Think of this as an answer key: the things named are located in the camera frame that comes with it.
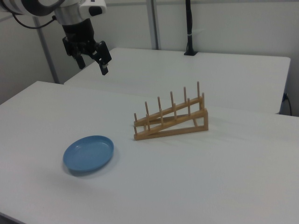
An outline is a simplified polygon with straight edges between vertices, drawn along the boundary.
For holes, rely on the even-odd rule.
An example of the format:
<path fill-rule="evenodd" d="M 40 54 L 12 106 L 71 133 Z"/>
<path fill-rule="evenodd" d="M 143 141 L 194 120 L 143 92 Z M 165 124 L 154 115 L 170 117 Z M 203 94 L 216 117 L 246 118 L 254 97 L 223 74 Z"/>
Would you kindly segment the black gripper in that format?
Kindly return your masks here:
<path fill-rule="evenodd" d="M 63 43 L 67 55 L 75 58 L 78 67 L 82 70 L 85 62 L 82 54 L 96 59 L 101 73 L 105 76 L 108 73 L 108 63 L 112 60 L 108 47 L 104 41 L 96 43 L 94 40 L 94 30 L 90 19 L 73 25 L 63 25 L 66 37 Z"/>

